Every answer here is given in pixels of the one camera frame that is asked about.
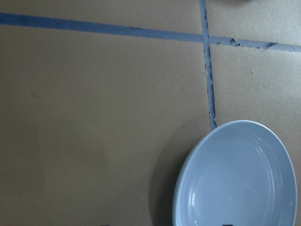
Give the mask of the blue plate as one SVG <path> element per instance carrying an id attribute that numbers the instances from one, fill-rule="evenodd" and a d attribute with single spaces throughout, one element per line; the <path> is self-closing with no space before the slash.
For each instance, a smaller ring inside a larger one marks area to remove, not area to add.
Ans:
<path id="1" fill-rule="evenodd" d="M 198 142 L 179 173 L 174 226 L 292 226 L 297 185 L 278 136 L 247 120 L 225 123 Z"/>

